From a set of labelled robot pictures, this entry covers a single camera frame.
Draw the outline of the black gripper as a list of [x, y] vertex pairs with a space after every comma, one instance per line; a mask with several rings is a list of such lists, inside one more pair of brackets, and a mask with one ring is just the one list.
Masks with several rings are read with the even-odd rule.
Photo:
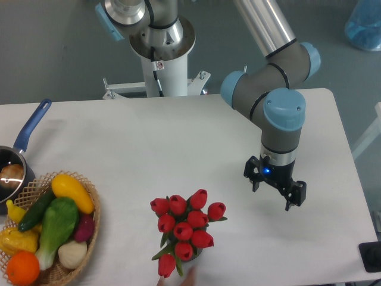
[[288, 212], [292, 206], [300, 207], [306, 199], [307, 183], [293, 181], [292, 173], [295, 160], [288, 164], [274, 164], [269, 156], [260, 155], [260, 160], [252, 156], [245, 163], [243, 175], [252, 183], [252, 191], [256, 192], [261, 182], [274, 188], [285, 189], [285, 210]]

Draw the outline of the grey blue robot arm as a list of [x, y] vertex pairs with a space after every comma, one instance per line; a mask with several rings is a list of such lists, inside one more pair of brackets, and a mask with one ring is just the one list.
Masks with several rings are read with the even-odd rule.
[[[277, 189], [286, 207], [300, 206], [307, 185], [292, 177], [305, 98], [295, 86], [320, 67], [320, 54], [297, 41], [275, 1], [236, 1], [267, 63], [254, 74], [230, 73], [221, 84], [222, 99], [261, 129], [261, 149], [245, 165], [253, 189], [265, 182]], [[95, 8], [103, 28], [116, 40], [128, 39], [140, 57], [149, 97], [186, 96], [188, 53], [195, 31], [179, 15], [177, 1], [101, 1]]]

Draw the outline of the human fingertips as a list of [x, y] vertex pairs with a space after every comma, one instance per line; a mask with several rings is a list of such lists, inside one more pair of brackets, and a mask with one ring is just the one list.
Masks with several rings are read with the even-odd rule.
[[[167, 280], [165, 278], [160, 278], [157, 282], [157, 286], [165, 286]], [[196, 267], [189, 269], [186, 278], [179, 284], [180, 286], [196, 286]]]

